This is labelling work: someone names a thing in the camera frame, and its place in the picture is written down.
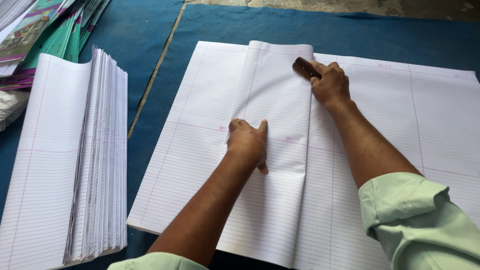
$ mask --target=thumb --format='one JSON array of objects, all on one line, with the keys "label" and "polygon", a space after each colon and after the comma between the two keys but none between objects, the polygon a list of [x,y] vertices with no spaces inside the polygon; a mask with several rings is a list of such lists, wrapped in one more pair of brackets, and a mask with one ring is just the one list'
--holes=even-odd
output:
[{"label": "thumb", "polygon": [[262,119],[262,122],[260,123],[260,126],[258,127],[260,131],[263,131],[267,133],[268,130],[268,121],[267,119]]},{"label": "thumb", "polygon": [[310,78],[310,83],[313,85],[318,80],[320,80],[318,77],[312,77]]},{"label": "thumb", "polygon": [[267,164],[265,162],[263,162],[262,164],[258,165],[257,166],[258,170],[263,173],[263,174],[267,174],[268,173],[268,167],[267,167]]}]

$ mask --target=wooden bone folder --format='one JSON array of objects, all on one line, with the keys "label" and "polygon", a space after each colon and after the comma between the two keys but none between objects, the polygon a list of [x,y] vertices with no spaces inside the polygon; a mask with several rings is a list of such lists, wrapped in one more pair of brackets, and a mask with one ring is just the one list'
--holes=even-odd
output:
[{"label": "wooden bone folder", "polygon": [[293,63],[292,67],[295,71],[300,73],[300,75],[309,81],[312,77],[318,77],[319,79],[322,78],[322,75],[320,75],[320,73],[313,68],[312,64],[302,57],[298,57]]}]

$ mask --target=notebook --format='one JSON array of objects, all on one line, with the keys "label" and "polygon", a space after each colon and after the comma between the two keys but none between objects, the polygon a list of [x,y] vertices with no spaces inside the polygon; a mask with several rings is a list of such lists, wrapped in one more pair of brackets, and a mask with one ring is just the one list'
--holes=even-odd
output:
[{"label": "notebook", "polygon": [[242,190],[217,249],[288,268],[389,269],[365,235],[335,124],[292,69],[298,56],[350,78],[367,119],[480,224],[480,85],[472,71],[314,53],[309,45],[199,41],[127,224],[160,234],[225,152],[228,123],[269,122],[267,165]]},{"label": "notebook", "polygon": [[57,269],[126,238],[127,74],[41,54],[0,223],[0,269]]}]

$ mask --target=sleeve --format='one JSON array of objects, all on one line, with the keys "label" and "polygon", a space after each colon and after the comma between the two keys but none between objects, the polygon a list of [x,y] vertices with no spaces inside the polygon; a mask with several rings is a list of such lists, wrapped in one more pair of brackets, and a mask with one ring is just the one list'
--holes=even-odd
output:
[{"label": "sleeve", "polygon": [[380,242],[392,269],[480,269],[480,231],[448,190],[407,172],[373,178],[359,189],[363,228]]},{"label": "sleeve", "polygon": [[182,256],[153,252],[135,259],[112,263],[108,270],[208,270],[208,268]]}]

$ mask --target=concrete floor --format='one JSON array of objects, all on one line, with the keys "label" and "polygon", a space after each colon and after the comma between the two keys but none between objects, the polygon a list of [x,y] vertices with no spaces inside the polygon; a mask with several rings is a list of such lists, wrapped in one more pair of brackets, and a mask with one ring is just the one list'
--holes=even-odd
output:
[{"label": "concrete floor", "polygon": [[480,0],[185,0],[185,3],[480,21]]}]

